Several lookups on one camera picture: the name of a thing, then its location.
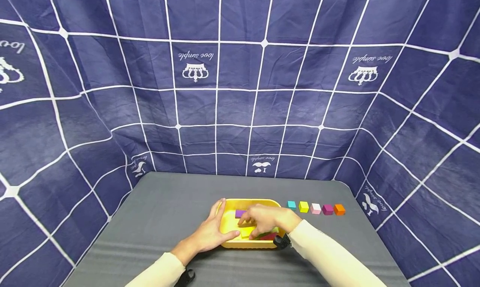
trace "white sleeve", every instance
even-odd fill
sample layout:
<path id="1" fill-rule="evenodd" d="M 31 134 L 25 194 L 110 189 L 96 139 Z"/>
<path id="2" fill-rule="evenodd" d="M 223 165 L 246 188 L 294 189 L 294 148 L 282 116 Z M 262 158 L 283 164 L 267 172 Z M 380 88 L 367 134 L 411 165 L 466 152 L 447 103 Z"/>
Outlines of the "white sleeve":
<path id="1" fill-rule="evenodd" d="M 184 271 L 185 266 L 180 260 L 166 252 L 126 287 L 173 287 Z"/>
<path id="2" fill-rule="evenodd" d="M 365 265 L 306 220 L 288 234 L 292 246 L 332 287 L 386 287 Z"/>

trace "hand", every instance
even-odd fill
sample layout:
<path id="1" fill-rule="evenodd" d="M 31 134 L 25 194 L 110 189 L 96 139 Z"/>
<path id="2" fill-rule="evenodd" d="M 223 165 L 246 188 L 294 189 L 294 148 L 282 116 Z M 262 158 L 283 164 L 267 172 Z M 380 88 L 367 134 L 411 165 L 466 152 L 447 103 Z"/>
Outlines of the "hand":
<path id="1" fill-rule="evenodd" d="M 212 206 L 207 219 L 200 224 L 197 230 L 172 249 L 171 253 L 177 256 L 183 265 L 187 265 L 197 253 L 215 249 L 220 244 L 240 235 L 240 231 L 230 231 L 226 234 L 220 232 L 220 222 L 224 211 L 225 199 L 223 198 Z"/>
<path id="2" fill-rule="evenodd" d="M 302 219 L 287 208 L 269 207 L 260 204 L 251 206 L 240 218 L 239 225 L 244 221 L 255 221 L 257 227 L 250 233 L 249 239 L 255 239 L 259 234 L 267 233 L 275 227 L 282 228 L 285 232 L 293 231 Z"/>

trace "table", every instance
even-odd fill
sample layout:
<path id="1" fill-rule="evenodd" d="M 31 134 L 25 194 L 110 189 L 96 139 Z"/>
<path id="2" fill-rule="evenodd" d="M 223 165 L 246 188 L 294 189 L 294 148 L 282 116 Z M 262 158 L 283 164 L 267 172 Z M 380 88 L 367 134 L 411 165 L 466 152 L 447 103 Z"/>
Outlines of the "table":
<path id="1" fill-rule="evenodd" d="M 268 198 L 343 204 L 345 215 L 299 213 L 363 262 L 389 287 L 410 286 L 349 188 L 335 181 L 151 172 L 146 174 L 72 273 L 65 287 L 125 286 L 195 231 L 219 198 Z M 291 247 L 218 247 L 188 265 L 189 287 L 329 286 Z"/>

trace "navy blue backdrop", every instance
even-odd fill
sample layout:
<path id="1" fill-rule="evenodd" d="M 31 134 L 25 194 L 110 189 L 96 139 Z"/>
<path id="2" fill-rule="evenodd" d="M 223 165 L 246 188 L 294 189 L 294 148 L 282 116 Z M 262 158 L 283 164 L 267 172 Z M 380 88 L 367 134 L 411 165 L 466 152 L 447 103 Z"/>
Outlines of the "navy blue backdrop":
<path id="1" fill-rule="evenodd" d="M 149 171 L 339 180 L 412 286 L 480 280 L 480 0 L 0 0 L 0 285 Z"/>

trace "wooden block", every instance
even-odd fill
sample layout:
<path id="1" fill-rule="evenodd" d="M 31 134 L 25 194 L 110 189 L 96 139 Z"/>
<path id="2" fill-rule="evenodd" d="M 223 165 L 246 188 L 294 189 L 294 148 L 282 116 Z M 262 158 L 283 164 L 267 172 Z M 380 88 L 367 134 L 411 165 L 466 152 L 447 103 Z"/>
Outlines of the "wooden block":
<path id="1" fill-rule="evenodd" d="M 250 233 L 252 233 L 253 230 L 255 230 L 256 227 L 241 227 L 240 228 L 240 234 L 242 238 L 248 238 L 250 236 Z"/>
<path id="2" fill-rule="evenodd" d="M 322 211 L 323 211 L 323 214 L 325 215 L 332 215 L 333 207 L 332 205 L 323 205 Z"/>
<path id="3" fill-rule="evenodd" d="M 258 235 L 255 240 L 263 240 L 262 237 L 263 236 L 267 236 L 267 235 L 271 235 L 271 234 L 278 234 L 279 233 L 279 230 L 278 230 L 278 227 L 275 227 L 273 228 L 273 230 L 271 230 L 270 232 L 267 232 L 267 233 L 262 233 L 260 235 Z"/>
<path id="4" fill-rule="evenodd" d="M 260 240 L 273 240 L 277 236 L 277 233 L 270 233 L 265 236 L 260 237 Z"/>
<path id="5" fill-rule="evenodd" d="M 310 206 L 310 211 L 312 211 L 312 214 L 320 214 L 320 212 L 322 212 L 322 207 L 320 206 L 320 204 L 312 202 L 312 205 Z"/>
<path id="6" fill-rule="evenodd" d="M 299 210 L 300 210 L 300 213 L 308 212 L 308 203 L 307 202 L 300 202 L 299 203 Z"/>
<path id="7" fill-rule="evenodd" d="M 337 214 L 337 215 L 344 215 L 345 214 L 345 208 L 343 207 L 342 204 L 336 204 L 333 207 L 333 211 L 335 211 L 335 214 Z"/>
<path id="8" fill-rule="evenodd" d="M 235 210 L 235 218 L 241 218 L 245 212 L 246 210 Z"/>
<path id="9" fill-rule="evenodd" d="M 297 210 L 297 205 L 295 204 L 294 201 L 288 201 L 287 202 L 287 207 L 293 211 Z"/>

